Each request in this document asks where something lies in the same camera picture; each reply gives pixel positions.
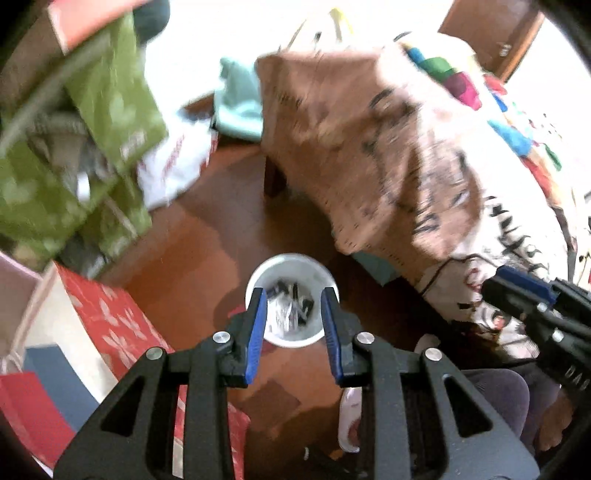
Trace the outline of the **person's right hand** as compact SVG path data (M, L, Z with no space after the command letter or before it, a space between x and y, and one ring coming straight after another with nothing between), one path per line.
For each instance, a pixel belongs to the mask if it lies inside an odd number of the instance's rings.
M573 412L574 407L570 398L560 391L556 401L543 415L537 440L539 451L548 451L562 442L563 432L570 425Z

